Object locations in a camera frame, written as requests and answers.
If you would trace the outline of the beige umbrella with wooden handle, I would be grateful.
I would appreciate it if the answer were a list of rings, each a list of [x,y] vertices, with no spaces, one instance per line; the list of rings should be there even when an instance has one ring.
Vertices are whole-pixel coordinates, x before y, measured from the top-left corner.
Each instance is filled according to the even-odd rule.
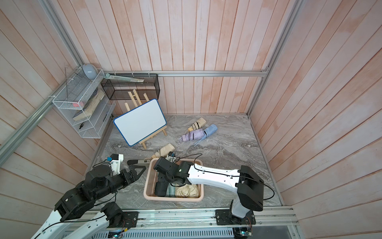
[[[189,185],[186,184],[182,187],[177,187],[176,197],[178,198],[199,198],[200,191],[198,185]]]

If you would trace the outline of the mint green umbrella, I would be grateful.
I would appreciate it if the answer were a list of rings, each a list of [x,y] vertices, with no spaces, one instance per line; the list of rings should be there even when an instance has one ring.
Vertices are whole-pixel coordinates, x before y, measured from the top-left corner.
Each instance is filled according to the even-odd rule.
[[[176,197],[176,187],[173,187],[171,184],[169,184],[166,191],[166,197]]]

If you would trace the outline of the pink plastic storage box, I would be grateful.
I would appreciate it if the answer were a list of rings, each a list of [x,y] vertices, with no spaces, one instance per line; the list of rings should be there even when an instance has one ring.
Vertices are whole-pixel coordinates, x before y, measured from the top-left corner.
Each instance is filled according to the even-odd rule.
[[[152,159],[147,173],[144,187],[144,198],[149,201],[165,202],[200,202],[204,198],[203,185],[187,185],[183,187],[168,187],[168,194],[165,197],[155,195],[155,187],[158,182],[158,172],[154,170],[154,165],[158,158]]]

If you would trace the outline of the black umbrella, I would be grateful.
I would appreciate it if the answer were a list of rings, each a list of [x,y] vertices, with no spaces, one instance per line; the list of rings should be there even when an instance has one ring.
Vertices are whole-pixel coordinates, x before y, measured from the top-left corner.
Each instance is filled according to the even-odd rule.
[[[155,184],[154,194],[157,197],[166,197],[169,182],[162,173],[158,174],[158,180]]]

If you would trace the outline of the beige black-striped umbrella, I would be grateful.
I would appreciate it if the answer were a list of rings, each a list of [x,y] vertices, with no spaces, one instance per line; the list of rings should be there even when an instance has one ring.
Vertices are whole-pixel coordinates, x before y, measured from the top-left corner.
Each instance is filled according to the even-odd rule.
[[[174,150],[175,150],[175,147],[172,144],[168,143],[167,145],[163,146],[158,151],[156,151],[150,157],[150,159],[166,157],[170,152],[174,152]]]

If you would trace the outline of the purple umbrella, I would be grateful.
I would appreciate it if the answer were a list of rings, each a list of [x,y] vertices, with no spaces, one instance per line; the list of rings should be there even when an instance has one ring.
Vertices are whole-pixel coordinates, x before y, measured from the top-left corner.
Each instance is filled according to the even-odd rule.
[[[193,130],[183,134],[180,138],[180,142],[199,140],[205,135],[204,130],[202,128]]]

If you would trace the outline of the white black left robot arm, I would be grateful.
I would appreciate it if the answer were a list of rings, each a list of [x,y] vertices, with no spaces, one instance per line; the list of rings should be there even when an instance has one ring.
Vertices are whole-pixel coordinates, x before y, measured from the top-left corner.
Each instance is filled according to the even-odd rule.
[[[69,239],[90,239],[107,228],[118,228],[117,238],[137,225],[138,212],[124,212],[116,202],[107,202],[92,218],[81,217],[95,205],[96,201],[116,195],[121,189],[137,181],[145,172],[145,166],[130,167],[113,173],[111,166],[98,165],[86,174],[84,181],[67,191],[55,204],[45,223],[33,235],[34,239],[61,239],[72,224],[80,227],[67,235]]]

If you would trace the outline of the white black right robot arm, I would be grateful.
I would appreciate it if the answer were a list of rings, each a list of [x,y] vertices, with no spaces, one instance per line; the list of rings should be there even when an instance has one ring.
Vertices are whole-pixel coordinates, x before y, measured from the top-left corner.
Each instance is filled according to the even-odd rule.
[[[209,185],[223,188],[237,194],[233,200],[231,215],[245,218],[249,211],[263,211],[265,183],[261,177],[248,166],[240,169],[216,169],[197,164],[196,161],[170,162],[160,157],[153,169],[167,182],[179,186]]]

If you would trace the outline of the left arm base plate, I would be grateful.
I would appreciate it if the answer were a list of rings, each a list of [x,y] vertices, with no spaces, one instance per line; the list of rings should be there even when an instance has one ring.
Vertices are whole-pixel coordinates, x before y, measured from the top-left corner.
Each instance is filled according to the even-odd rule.
[[[110,202],[102,207],[101,212],[106,215],[108,228],[135,228],[139,212],[123,211],[116,203]]]

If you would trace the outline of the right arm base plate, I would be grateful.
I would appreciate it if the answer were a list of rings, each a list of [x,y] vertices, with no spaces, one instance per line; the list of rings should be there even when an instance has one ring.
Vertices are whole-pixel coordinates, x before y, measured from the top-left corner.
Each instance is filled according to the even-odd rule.
[[[215,210],[216,223],[219,226],[232,226],[232,225],[255,225],[256,220],[253,212],[247,212],[244,218],[234,216],[231,212],[234,200],[231,201],[229,209]]]

